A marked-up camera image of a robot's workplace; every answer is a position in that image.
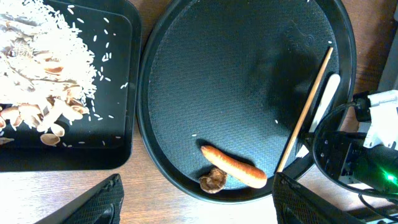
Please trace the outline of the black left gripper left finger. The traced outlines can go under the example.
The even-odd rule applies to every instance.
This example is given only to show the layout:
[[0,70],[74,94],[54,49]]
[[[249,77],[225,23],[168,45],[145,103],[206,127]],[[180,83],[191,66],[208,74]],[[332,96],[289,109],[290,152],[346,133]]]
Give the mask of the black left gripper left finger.
[[112,174],[37,224],[119,224],[123,200],[121,176]]

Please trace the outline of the wooden chopstick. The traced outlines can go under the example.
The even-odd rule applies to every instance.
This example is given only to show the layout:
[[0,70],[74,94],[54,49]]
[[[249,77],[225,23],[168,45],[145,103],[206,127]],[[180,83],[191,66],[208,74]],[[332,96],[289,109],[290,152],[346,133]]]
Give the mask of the wooden chopstick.
[[314,81],[314,83],[312,85],[311,91],[310,91],[310,93],[308,95],[308,98],[307,98],[307,100],[305,102],[305,105],[304,105],[303,110],[302,110],[302,112],[300,114],[300,117],[299,117],[299,119],[298,119],[298,121],[297,121],[297,123],[295,125],[293,133],[292,133],[289,141],[287,142],[287,146],[285,147],[284,153],[283,153],[282,158],[281,158],[281,160],[279,162],[279,165],[277,166],[276,172],[282,172],[284,167],[285,167],[285,165],[286,165],[287,159],[290,156],[292,148],[293,148],[293,146],[294,146],[294,144],[296,142],[297,136],[299,135],[300,129],[301,129],[302,125],[303,125],[303,122],[305,121],[307,113],[308,113],[308,111],[310,109],[310,106],[311,106],[311,104],[313,102],[313,99],[315,97],[315,93],[317,92],[318,87],[320,86],[320,82],[322,80],[323,74],[324,74],[324,72],[326,70],[326,67],[328,65],[328,62],[330,60],[330,57],[331,57],[331,55],[333,53],[333,50],[334,50],[333,47],[329,47],[327,52],[326,52],[325,58],[323,59],[323,62],[322,62],[321,67],[320,67],[320,69],[318,71],[317,77],[316,77],[316,79],[315,79],[315,81]]

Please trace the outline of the white plastic fork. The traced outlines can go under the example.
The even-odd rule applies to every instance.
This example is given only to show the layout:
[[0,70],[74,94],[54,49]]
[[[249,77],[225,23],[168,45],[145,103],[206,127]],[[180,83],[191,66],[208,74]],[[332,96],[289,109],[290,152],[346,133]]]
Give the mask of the white plastic fork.
[[338,74],[332,74],[327,83],[325,89],[322,91],[322,97],[319,102],[318,108],[316,110],[315,116],[313,118],[313,121],[311,123],[311,127],[309,129],[309,133],[312,134],[315,132],[317,126],[319,125],[320,121],[322,120],[326,109],[328,108],[330,102],[332,101],[335,92],[338,89],[338,86],[340,84],[340,76]]

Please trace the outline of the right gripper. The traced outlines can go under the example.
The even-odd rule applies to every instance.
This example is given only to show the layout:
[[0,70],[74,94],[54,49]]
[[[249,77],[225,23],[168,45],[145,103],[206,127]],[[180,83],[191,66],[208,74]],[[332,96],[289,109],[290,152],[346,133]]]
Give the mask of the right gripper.
[[[330,131],[332,119],[350,107],[369,129]],[[342,188],[362,195],[397,194],[397,90],[354,95],[331,110],[305,144],[321,173]]]

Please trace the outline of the orange carrot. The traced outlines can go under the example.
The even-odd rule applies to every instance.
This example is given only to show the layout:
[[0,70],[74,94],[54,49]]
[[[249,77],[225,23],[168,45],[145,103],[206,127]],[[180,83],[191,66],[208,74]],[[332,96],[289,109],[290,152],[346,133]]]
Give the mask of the orange carrot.
[[261,189],[267,184],[266,173],[257,167],[237,161],[212,146],[202,146],[201,152],[217,168],[249,187]]

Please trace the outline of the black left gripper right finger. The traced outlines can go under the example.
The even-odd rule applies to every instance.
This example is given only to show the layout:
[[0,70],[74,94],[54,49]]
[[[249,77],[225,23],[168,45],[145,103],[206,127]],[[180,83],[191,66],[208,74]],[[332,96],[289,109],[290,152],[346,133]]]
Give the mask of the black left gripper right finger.
[[274,176],[272,197],[281,224],[362,223],[281,172]]

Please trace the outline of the brown food scrap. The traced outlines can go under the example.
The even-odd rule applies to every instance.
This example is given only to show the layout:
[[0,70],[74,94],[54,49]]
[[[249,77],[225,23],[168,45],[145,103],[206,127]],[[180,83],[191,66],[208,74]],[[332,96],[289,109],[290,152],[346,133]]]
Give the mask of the brown food scrap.
[[200,188],[209,194],[215,194],[223,190],[228,179],[228,174],[214,167],[210,173],[199,178]]

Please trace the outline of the rice and shells pile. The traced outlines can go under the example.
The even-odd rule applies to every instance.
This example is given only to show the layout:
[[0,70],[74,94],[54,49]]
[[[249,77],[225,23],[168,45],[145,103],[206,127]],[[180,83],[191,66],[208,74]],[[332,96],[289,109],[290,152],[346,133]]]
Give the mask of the rice and shells pile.
[[64,137],[69,122],[90,113],[99,70],[81,29],[47,1],[1,2],[1,146],[10,126],[26,124],[46,146]]

